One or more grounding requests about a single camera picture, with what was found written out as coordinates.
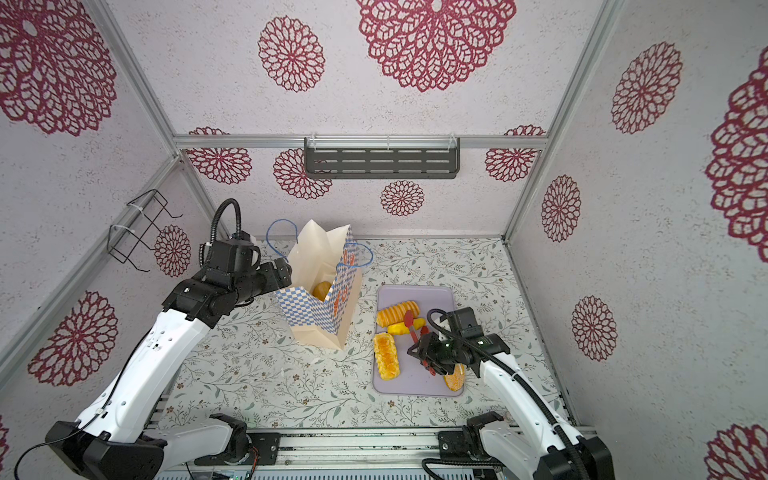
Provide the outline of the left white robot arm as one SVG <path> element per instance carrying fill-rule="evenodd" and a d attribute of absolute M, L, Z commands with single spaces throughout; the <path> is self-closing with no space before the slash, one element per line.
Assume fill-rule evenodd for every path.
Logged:
<path fill-rule="evenodd" d="M 116 378 L 76 421 L 56 422 L 46 446 L 87 479 L 152 479 L 201 457 L 245 459 L 247 428 L 225 414 L 165 433 L 150 434 L 145 427 L 188 354 L 223 317 L 290 283 L 287 260 L 263 262 L 245 236 L 212 241 L 201 270 L 164 300 Z"/>

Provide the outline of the braided fake bread loaf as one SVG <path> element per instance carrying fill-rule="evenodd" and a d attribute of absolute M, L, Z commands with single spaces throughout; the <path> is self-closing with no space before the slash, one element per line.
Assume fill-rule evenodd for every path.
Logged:
<path fill-rule="evenodd" d="M 376 314 L 376 324 L 379 327 L 387 328 L 391 325 L 402 323 L 407 312 L 411 312 L 414 317 L 420 314 L 418 304 L 413 300 L 408 300 L 386 307 Z"/>

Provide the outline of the oval sugared fake bread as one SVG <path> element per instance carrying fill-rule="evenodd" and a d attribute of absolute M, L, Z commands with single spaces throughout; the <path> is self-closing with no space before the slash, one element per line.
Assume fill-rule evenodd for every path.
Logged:
<path fill-rule="evenodd" d="M 456 364 L 452 373 L 443 377 L 447 388 L 452 392 L 460 391 L 466 380 L 466 366 L 463 364 Z"/>

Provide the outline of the corn topped fake bread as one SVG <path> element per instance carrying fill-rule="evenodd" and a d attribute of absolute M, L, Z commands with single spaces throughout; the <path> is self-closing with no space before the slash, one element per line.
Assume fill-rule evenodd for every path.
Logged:
<path fill-rule="evenodd" d="M 400 375 L 397 347 L 391 334 L 383 332 L 375 335 L 374 355 L 382 380 L 393 380 Z"/>

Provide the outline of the blue checkered paper bag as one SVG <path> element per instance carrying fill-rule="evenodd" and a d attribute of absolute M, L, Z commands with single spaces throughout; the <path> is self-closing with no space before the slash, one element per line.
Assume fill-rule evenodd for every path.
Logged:
<path fill-rule="evenodd" d="M 296 230 L 289 253 L 273 252 L 291 268 L 290 283 L 276 298 L 294 339 L 343 349 L 373 251 L 353 238 L 349 225 L 326 230 L 310 220 Z"/>

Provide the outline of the long baguette fake bread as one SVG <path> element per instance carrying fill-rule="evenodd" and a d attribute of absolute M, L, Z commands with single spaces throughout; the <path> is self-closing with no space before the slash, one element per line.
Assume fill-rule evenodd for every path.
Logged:
<path fill-rule="evenodd" d="M 322 281 L 319 282 L 312 290 L 312 296 L 321 302 L 324 302 L 326 300 L 326 297 L 328 296 L 330 289 L 332 287 L 332 283 L 329 281 Z"/>

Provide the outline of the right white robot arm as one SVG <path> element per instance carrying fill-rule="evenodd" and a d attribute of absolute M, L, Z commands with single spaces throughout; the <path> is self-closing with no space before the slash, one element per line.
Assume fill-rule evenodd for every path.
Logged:
<path fill-rule="evenodd" d="M 430 478 L 438 478 L 436 466 L 507 471 L 516 479 L 615 478 L 608 446 L 597 436 L 586 437 L 546 402 L 509 346 L 483 331 L 472 308 L 432 309 L 425 318 L 430 330 L 408 355 L 437 374 L 465 366 L 514 421 L 508 424 L 495 411 L 470 418 L 461 439 L 444 442 L 439 457 L 422 460 Z"/>

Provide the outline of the small yellow fake bread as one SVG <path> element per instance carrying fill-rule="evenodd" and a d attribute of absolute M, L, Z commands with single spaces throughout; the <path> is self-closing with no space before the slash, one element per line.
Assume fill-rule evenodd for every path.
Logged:
<path fill-rule="evenodd" d="M 424 318 L 416 318 L 412 324 L 412 327 L 416 333 L 420 332 L 421 329 L 425 326 L 426 320 Z M 387 332 L 393 336 L 409 335 L 410 328 L 404 322 L 399 322 L 388 326 Z"/>

